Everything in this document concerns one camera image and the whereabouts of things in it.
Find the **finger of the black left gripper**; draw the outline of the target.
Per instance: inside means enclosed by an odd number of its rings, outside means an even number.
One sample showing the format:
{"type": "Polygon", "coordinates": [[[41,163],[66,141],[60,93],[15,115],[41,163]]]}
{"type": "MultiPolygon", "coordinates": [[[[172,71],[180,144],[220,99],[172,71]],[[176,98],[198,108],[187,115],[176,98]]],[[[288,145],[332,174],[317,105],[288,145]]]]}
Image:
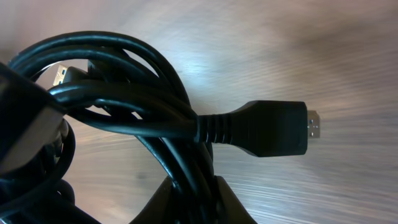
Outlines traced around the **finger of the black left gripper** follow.
{"type": "Polygon", "coordinates": [[[65,114],[49,92],[1,64],[1,174],[31,161],[65,114]]]}

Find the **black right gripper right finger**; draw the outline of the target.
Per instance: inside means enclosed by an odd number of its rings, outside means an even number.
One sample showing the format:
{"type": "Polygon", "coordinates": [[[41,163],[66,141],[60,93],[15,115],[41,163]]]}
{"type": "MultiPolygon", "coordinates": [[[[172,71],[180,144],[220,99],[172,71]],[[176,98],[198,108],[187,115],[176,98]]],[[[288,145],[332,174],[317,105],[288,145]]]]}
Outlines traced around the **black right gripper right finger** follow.
{"type": "Polygon", "coordinates": [[[217,212],[220,224],[257,224],[238,200],[221,176],[215,176],[217,184],[217,212]]]}

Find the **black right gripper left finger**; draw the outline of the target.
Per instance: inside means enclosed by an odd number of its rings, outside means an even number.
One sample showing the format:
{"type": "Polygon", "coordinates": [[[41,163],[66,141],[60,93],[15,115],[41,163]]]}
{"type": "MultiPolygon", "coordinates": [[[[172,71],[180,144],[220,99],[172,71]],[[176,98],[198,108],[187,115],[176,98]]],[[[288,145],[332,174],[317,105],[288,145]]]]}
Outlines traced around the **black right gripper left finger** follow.
{"type": "Polygon", "coordinates": [[[174,223],[174,214],[170,211],[172,181],[166,177],[142,211],[130,224],[167,224],[174,223]]]}

